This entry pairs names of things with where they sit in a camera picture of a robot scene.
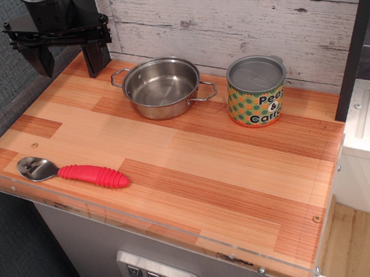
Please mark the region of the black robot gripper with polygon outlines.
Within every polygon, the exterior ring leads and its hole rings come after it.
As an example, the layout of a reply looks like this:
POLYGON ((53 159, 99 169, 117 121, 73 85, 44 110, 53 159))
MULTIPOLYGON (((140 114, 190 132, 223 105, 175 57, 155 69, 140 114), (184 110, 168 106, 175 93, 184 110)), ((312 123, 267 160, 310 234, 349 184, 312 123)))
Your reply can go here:
POLYGON ((20 0, 27 13, 3 22, 1 31, 42 76, 52 77, 54 57, 48 46, 81 45, 91 78, 110 63, 108 17, 95 0, 20 0))

